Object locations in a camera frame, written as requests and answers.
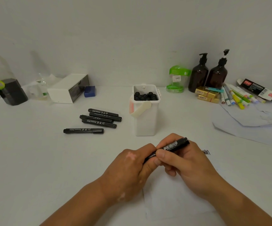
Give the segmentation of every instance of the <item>green plastic container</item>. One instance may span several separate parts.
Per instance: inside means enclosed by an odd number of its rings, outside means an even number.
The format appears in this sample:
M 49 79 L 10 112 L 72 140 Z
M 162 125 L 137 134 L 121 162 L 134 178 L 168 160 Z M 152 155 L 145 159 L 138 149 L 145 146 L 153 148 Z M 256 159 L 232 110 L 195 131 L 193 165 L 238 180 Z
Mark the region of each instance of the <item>green plastic container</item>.
M 173 66 L 169 69 L 169 76 L 171 84 L 166 86 L 166 90 L 171 93 L 182 93 L 187 77 L 191 75 L 191 70 L 183 68 L 181 66 Z

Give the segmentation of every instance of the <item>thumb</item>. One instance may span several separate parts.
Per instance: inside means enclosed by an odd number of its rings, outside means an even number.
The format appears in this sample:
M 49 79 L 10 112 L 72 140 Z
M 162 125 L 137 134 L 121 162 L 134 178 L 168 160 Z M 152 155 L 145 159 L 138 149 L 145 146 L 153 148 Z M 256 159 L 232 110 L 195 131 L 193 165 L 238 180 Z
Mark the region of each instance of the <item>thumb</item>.
M 167 163 L 168 165 L 174 166 L 180 171 L 186 171 L 189 165 L 186 159 L 167 150 L 157 150 L 156 156 L 160 161 Z
M 160 164 L 160 160 L 158 160 L 156 157 L 150 158 L 145 164 L 143 164 L 142 170 L 140 171 L 140 176 L 146 181 L 151 173 L 156 170 Z

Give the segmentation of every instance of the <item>plastic bottle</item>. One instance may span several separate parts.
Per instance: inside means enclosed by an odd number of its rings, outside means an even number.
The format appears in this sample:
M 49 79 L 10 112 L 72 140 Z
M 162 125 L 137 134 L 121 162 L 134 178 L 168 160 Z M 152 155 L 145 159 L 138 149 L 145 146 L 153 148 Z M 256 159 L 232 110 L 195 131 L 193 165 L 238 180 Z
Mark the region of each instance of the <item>plastic bottle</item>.
M 184 91 L 184 85 L 187 76 L 190 76 L 191 70 L 180 67 L 173 66 L 169 69 L 169 76 L 171 78 L 171 84 L 166 86 L 166 90 L 171 93 L 182 93 Z
M 206 87 L 213 87 L 221 89 L 228 71 L 225 68 L 227 63 L 226 55 L 228 54 L 229 49 L 224 51 L 224 56 L 219 60 L 219 64 L 212 68 L 209 72 L 209 76 L 206 81 Z
M 188 84 L 188 90 L 193 93 L 196 91 L 196 88 L 204 85 L 208 75 L 208 68 L 205 66 L 205 63 L 207 62 L 207 53 L 202 53 L 200 55 L 203 56 L 200 58 L 199 65 L 193 68 Z
M 19 105 L 28 100 L 8 63 L 0 56 L 0 96 L 9 105 Z

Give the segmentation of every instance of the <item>bucket handle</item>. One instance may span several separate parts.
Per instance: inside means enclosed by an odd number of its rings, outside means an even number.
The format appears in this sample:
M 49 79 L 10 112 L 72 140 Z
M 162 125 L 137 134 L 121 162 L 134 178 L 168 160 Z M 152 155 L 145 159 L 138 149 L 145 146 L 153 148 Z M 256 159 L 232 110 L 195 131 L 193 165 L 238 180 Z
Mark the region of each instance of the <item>bucket handle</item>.
M 133 96 L 131 96 L 131 98 L 130 98 L 130 105 L 133 104 L 133 102 L 131 101 L 132 97 L 133 97 Z M 152 107 L 152 103 L 151 103 L 150 101 L 144 101 L 144 102 L 142 103 L 142 105 L 141 105 L 136 111 L 134 111 L 134 112 L 131 112 L 131 111 L 130 111 L 129 114 L 130 114 L 132 117 L 137 118 L 137 117 L 139 117 L 141 114 L 143 114 L 144 111 L 146 111 L 147 109 L 149 109 L 149 108 L 151 108 L 151 107 Z

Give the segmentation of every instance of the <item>hand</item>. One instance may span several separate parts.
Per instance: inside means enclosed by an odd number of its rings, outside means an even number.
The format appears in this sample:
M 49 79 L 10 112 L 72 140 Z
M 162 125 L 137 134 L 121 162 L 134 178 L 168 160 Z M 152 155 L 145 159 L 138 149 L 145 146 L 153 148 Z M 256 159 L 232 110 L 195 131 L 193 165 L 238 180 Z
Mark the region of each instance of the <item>hand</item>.
M 190 190 L 199 197 L 208 199 L 225 180 L 195 142 L 189 141 L 188 146 L 176 153 L 160 149 L 180 138 L 183 137 L 175 133 L 165 137 L 156 147 L 156 156 L 168 175 L 176 176 L 178 173 Z
M 109 203 L 130 201 L 141 191 L 149 175 L 161 163 L 153 157 L 143 164 L 154 151 L 155 146 L 149 143 L 136 151 L 125 149 L 115 158 L 98 179 Z

